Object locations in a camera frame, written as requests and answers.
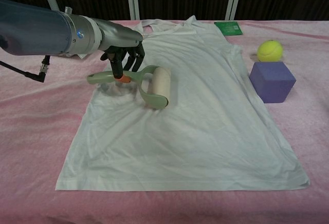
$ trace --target pink fabric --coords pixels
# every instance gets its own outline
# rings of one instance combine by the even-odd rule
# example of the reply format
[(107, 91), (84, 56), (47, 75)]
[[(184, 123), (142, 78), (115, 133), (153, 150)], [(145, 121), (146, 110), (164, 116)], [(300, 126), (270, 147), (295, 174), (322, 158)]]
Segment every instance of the pink fabric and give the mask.
[[(133, 25), (137, 22), (122, 22)], [(0, 223), (327, 223), (329, 220), (329, 22), (241, 21), (250, 71), (265, 40), (284, 46), (297, 82), (287, 100), (267, 104), (311, 186), (269, 192), (55, 191), (57, 177), (92, 95), (85, 77), (101, 71), (101, 52), (85, 60), (51, 58), (45, 83), (0, 68)], [(0, 60), (37, 72), (43, 57)]]

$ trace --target purple foam cube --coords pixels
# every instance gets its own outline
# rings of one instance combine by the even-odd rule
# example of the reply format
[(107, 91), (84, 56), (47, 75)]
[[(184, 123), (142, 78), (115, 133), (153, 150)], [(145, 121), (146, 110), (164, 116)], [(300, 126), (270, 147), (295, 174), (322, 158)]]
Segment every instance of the purple foam cube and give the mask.
[(249, 78), (264, 103), (284, 102), (296, 82), (281, 61), (254, 63)]

